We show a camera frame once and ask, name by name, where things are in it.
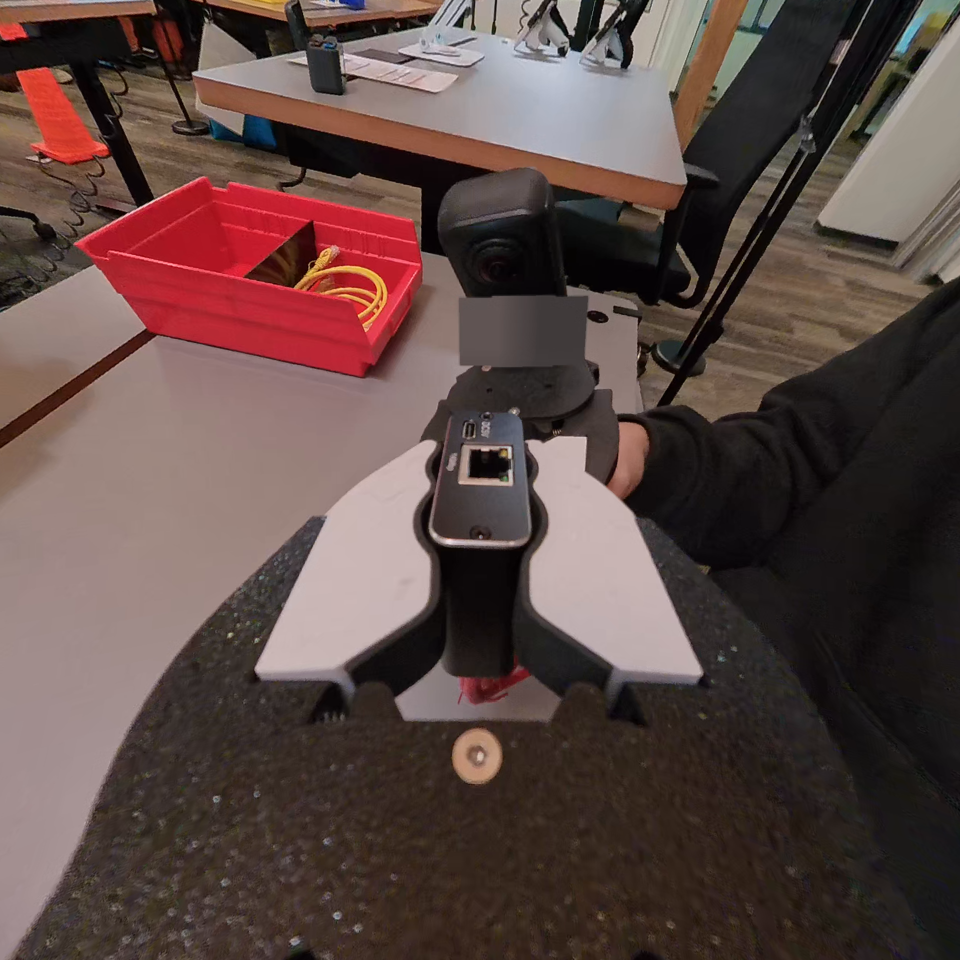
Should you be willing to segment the grey wood-edged desk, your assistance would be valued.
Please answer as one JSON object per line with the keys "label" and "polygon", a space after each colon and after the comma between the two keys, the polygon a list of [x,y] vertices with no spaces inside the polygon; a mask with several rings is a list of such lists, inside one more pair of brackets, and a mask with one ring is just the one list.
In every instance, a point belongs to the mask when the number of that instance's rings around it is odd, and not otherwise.
{"label": "grey wood-edged desk", "polygon": [[532,167],[553,186],[673,210],[687,186],[665,75],[521,54],[474,33],[483,59],[439,93],[355,78],[315,92],[296,54],[194,73],[201,102],[487,171]]}

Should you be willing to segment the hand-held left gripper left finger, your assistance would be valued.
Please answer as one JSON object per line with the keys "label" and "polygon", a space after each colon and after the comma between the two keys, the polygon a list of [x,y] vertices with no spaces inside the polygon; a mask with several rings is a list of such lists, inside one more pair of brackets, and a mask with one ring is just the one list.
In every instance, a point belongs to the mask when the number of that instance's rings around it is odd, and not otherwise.
{"label": "hand-held left gripper left finger", "polygon": [[438,444],[426,439],[369,474],[329,510],[258,662],[263,682],[366,683],[393,696],[438,664],[440,575],[425,542]]}

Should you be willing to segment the black port adapter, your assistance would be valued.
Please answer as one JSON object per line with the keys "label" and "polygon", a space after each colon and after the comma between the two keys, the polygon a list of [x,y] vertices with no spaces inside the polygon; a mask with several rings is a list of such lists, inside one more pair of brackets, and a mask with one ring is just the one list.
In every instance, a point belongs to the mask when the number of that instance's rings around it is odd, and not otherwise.
{"label": "black port adapter", "polygon": [[451,407],[427,521],[440,560],[447,673],[490,679],[513,670],[520,561],[533,530],[519,415]]}

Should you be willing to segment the white paper strip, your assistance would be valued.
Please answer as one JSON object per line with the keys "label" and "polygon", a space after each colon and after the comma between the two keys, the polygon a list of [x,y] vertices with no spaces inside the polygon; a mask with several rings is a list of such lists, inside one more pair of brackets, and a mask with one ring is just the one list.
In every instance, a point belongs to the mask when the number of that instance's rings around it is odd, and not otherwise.
{"label": "white paper strip", "polygon": [[[366,80],[382,85],[427,93],[448,90],[457,80],[457,75],[445,71],[431,71],[404,63],[391,63],[368,56],[344,54],[346,81]],[[306,53],[289,57],[292,66],[306,66]]]}

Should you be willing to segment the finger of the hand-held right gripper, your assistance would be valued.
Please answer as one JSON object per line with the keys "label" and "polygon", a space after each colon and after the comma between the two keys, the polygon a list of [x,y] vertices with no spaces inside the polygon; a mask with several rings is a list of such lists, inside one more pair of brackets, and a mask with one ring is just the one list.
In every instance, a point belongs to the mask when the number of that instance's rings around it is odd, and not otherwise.
{"label": "finger of the hand-held right gripper", "polygon": [[586,474],[588,439],[585,437],[552,437],[530,439],[526,451],[534,464],[529,467],[531,482],[546,482],[559,476],[579,477]]}

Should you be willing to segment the wooden post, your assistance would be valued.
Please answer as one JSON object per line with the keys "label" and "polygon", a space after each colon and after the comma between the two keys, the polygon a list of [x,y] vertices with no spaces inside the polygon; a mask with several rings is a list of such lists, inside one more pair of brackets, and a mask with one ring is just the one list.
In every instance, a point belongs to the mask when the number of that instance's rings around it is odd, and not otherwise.
{"label": "wooden post", "polygon": [[674,102],[674,121],[682,152],[693,137],[746,6],[747,1],[715,1],[711,7],[702,38]]}

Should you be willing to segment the white tablet stand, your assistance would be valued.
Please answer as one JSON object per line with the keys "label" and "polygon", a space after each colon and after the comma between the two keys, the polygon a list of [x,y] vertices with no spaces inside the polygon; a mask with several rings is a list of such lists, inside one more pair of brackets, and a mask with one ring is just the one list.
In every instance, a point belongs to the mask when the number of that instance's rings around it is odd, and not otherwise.
{"label": "white tablet stand", "polygon": [[422,29],[418,40],[398,49],[403,57],[448,66],[472,67],[484,59],[484,54],[474,48],[473,30],[463,36],[454,36],[466,19],[468,27],[474,24],[475,1],[443,1],[428,25]]}

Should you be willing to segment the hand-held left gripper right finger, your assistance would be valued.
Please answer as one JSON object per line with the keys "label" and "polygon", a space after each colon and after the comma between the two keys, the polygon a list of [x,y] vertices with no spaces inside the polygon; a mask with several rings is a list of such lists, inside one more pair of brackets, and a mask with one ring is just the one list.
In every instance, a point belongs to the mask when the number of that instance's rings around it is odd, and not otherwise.
{"label": "hand-held left gripper right finger", "polygon": [[519,663],[559,698],[616,703],[630,684],[696,687],[705,670],[634,514],[589,474],[538,474],[539,525],[513,606]]}

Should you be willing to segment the wood-top office desk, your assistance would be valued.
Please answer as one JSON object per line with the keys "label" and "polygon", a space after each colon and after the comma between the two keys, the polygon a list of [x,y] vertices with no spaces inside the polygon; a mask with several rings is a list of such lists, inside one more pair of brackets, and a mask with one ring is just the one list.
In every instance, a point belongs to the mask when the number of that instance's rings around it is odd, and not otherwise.
{"label": "wood-top office desk", "polygon": [[[198,1],[193,2],[209,17],[242,18],[260,31],[286,30],[288,22],[285,2],[266,1]],[[432,18],[442,5],[438,1],[365,1],[300,2],[308,30],[346,34],[389,33],[410,26],[420,26]]]}
{"label": "wood-top office desk", "polygon": [[157,14],[153,1],[2,2],[2,26],[23,26],[27,36],[2,39],[1,72],[67,67],[109,150],[135,206],[154,199],[113,103],[98,76],[99,62],[113,62],[131,51],[121,18]]}

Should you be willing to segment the person's right hand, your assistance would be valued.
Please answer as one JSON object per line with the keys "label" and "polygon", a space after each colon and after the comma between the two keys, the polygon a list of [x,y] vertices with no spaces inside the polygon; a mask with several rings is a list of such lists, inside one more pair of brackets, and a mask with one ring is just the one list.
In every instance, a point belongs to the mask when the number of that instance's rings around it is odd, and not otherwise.
{"label": "person's right hand", "polygon": [[616,462],[606,486],[620,500],[626,501],[641,485],[650,449],[651,438],[642,423],[618,421]]}

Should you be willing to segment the orange traffic cone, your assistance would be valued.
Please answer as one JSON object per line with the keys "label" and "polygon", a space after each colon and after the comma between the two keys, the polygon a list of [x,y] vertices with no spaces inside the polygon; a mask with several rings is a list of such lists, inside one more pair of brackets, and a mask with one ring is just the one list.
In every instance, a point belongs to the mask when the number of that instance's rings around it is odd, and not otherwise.
{"label": "orange traffic cone", "polygon": [[31,150],[54,162],[77,165],[108,158],[108,146],[94,139],[49,68],[17,71],[40,141]]}

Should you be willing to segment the black tripod stand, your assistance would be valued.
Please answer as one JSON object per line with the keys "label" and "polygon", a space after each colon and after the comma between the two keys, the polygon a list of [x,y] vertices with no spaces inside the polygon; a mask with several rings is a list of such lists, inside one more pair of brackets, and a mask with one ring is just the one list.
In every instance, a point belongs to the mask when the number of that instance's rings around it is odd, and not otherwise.
{"label": "black tripod stand", "polygon": [[798,126],[779,149],[796,139],[793,157],[722,277],[712,292],[706,291],[697,303],[706,300],[686,339],[656,342],[651,349],[651,360],[673,375],[656,404],[658,407],[674,402],[686,382],[702,372],[706,353],[723,334],[724,322],[740,292],[920,6],[919,2],[908,1],[832,4],[844,12],[845,18],[841,26],[834,28],[836,36],[826,49],[829,59],[815,82]]}

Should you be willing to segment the black pen holder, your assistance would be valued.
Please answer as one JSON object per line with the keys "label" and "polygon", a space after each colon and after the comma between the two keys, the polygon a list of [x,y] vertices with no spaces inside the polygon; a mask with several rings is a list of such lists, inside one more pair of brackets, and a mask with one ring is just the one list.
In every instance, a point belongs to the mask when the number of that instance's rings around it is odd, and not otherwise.
{"label": "black pen holder", "polygon": [[319,94],[344,95],[347,70],[342,45],[335,38],[315,35],[309,40],[306,66],[311,89]]}

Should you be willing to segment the black office chair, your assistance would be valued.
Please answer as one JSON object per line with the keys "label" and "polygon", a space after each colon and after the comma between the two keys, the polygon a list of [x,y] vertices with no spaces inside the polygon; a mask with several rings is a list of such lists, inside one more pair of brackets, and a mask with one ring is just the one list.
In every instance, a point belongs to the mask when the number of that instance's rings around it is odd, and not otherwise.
{"label": "black office chair", "polygon": [[656,229],[630,225],[625,201],[559,201],[568,284],[634,294],[651,306],[696,306],[743,200],[796,130],[844,18],[833,2],[783,3],[690,140],[681,203]]}

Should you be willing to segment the black bin divider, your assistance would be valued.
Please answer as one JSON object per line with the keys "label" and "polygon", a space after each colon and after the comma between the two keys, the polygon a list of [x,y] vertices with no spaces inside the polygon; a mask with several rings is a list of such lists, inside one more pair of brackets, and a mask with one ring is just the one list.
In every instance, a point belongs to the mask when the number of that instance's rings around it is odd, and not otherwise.
{"label": "black bin divider", "polygon": [[318,257],[314,223],[307,221],[244,274],[244,278],[294,289]]}

